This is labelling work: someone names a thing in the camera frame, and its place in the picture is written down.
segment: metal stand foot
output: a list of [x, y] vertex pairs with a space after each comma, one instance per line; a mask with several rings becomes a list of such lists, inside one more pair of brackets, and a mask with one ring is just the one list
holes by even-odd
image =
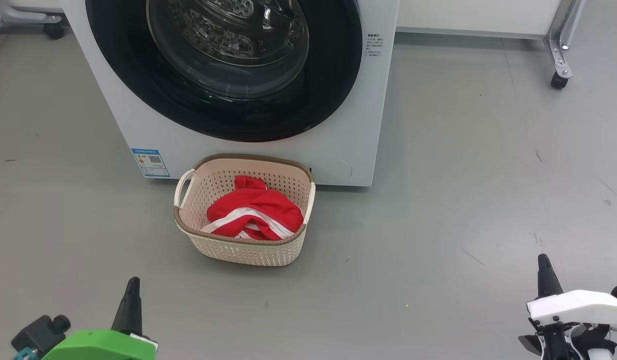
[[555, 66], [555, 75], [551, 80], [551, 87], [554, 89], [564, 89], [567, 86], [569, 79], [573, 77], [571, 68], [564, 57], [565, 50], [569, 50], [571, 46], [563, 41], [563, 32], [569, 23], [571, 15], [576, 9], [578, 0], [561, 0], [555, 13], [555, 18], [548, 29], [548, 34], [544, 38], [544, 44], [548, 50], [553, 65]]
[[0, 0], [0, 16], [7, 24], [57, 24], [62, 20], [62, 16], [13, 9], [9, 0]]

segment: washing machine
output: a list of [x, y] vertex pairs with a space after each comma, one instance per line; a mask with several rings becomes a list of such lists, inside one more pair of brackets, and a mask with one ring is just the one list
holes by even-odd
[[294, 160], [371, 186], [400, 0], [62, 0], [139, 170]]

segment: laundry basket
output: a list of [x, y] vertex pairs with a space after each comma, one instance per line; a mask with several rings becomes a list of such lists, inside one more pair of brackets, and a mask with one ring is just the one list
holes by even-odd
[[[268, 189], [284, 194], [302, 212], [304, 223], [290, 237], [279, 241], [237, 239], [203, 232], [206, 210], [235, 190], [235, 177], [246, 175], [264, 180]], [[183, 198], [185, 182], [190, 179]], [[315, 200], [315, 180], [297, 162], [255, 155], [219, 154], [206, 157], [182, 175], [174, 196], [177, 226], [204, 255], [226, 262], [283, 267], [297, 259]]]

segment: caster wheel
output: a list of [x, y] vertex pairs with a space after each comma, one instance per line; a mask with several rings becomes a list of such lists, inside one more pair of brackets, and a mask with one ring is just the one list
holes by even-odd
[[62, 39], [64, 28], [59, 23], [44, 23], [44, 34], [51, 40]]
[[569, 79], [565, 79], [564, 77], [560, 77], [560, 75], [558, 75], [558, 73], [556, 71], [553, 74], [553, 78], [550, 81], [550, 86], [553, 89], [562, 90], [565, 87], [567, 87], [568, 83], [569, 83]]

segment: red and white garment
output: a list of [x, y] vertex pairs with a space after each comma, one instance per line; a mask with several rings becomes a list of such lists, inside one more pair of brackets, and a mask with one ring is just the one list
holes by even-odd
[[260, 178], [235, 176], [235, 191], [220, 197], [206, 210], [210, 224], [202, 231], [224, 237], [281, 240], [300, 229], [300, 208]]

